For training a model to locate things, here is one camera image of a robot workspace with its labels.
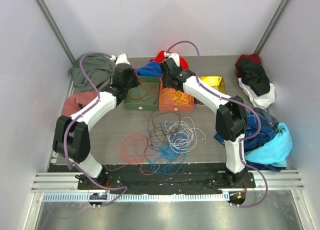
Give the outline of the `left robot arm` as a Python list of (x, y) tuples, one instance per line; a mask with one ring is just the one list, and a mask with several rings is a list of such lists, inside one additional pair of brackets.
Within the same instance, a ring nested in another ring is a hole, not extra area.
[(140, 84), (129, 62), (115, 65), (112, 84), (105, 86), (98, 96), (77, 113), (60, 116), (56, 121), (53, 150), (64, 156), (68, 167), (83, 172), (93, 188), (106, 187), (107, 174), (103, 165), (91, 154), (90, 131), (108, 112), (115, 109), (131, 88)]

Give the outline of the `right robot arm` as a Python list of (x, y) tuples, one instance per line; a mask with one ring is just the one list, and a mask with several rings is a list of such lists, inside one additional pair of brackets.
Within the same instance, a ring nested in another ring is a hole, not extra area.
[(224, 140), (226, 151), (225, 180), (230, 187), (238, 187), (248, 172), (241, 142), (248, 124), (242, 98), (217, 91), (191, 70), (182, 70), (172, 56), (166, 57), (159, 66), (162, 70), (162, 85), (165, 88), (173, 88), (191, 95), (215, 114), (215, 131)]

